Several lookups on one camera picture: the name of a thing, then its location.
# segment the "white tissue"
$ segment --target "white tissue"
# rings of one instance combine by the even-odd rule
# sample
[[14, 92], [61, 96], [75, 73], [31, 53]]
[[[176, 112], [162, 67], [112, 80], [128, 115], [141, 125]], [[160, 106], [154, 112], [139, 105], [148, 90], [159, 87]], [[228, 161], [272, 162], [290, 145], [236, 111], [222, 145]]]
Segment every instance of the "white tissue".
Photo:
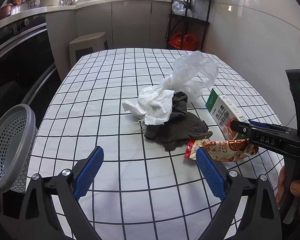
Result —
[[173, 94], [174, 90], [163, 90], [161, 86], [147, 87], [140, 92], [136, 105], [124, 101], [122, 107], [146, 125], [163, 124], [169, 120], [172, 112]]

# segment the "red plastic bag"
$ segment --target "red plastic bag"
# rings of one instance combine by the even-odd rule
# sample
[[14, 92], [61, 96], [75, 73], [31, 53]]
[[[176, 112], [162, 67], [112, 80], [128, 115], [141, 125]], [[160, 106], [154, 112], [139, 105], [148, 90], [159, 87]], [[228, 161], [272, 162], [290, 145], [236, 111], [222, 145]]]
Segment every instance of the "red plastic bag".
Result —
[[[176, 49], [180, 49], [181, 38], [182, 38], [182, 32], [177, 32], [171, 37], [169, 44], [175, 47]], [[198, 48], [199, 48], [199, 42], [195, 36], [193, 36], [192, 34], [186, 34], [183, 37], [183, 44], [182, 44], [183, 50], [195, 51], [198, 50]]]

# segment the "kitchen counter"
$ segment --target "kitchen counter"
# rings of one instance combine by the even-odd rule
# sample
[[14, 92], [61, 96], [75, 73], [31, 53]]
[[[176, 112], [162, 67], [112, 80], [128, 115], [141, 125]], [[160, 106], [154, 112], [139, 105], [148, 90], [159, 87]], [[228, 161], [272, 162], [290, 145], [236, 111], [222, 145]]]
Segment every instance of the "kitchen counter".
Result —
[[[57, 11], [67, 11], [67, 10], [76, 10], [96, 4], [116, 2], [116, 1], [135, 1], [135, 0], [83, 0], [80, 1], [75, 6], [49, 6], [49, 7], [39, 7], [35, 9], [30, 9], [18, 14], [11, 15], [5, 19], [0, 20], [0, 29], [6, 25], [18, 21], [20, 19], [30, 17], [32, 15], [41, 14], [41, 13], [52, 13]], [[171, 0], [142, 0], [142, 1], [162, 1], [162, 2], [171, 2]]]

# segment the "food packaging box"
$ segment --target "food packaging box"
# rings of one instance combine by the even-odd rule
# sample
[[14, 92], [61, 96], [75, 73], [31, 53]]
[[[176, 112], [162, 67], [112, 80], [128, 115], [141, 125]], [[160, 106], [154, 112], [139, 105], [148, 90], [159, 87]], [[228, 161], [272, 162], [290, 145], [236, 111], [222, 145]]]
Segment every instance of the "food packaging box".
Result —
[[242, 112], [225, 96], [219, 96], [211, 90], [206, 103], [206, 108], [216, 121], [227, 140], [239, 140], [247, 138], [244, 134], [234, 132], [230, 129], [230, 123], [233, 120], [248, 122]]

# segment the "metal screw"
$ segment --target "metal screw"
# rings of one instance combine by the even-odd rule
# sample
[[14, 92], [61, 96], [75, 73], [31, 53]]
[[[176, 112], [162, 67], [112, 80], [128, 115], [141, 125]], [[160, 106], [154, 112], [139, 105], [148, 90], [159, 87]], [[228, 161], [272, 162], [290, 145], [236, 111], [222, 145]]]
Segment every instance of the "metal screw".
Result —
[[236, 176], [238, 176], [238, 173], [236, 171], [229, 171], [229, 175], [231, 177], [236, 177]]
[[69, 170], [69, 169], [65, 169], [62, 171], [63, 176], [68, 176], [70, 173], [71, 173], [71, 170]]
[[261, 176], [260, 176], [260, 179], [263, 180], [263, 181], [266, 181], [268, 178], [267, 178], [266, 175], [261, 175]]
[[37, 180], [37, 179], [39, 179], [39, 174], [38, 174], [38, 173], [35, 173], [35, 174], [32, 175], [31, 178], [32, 178], [33, 180]]

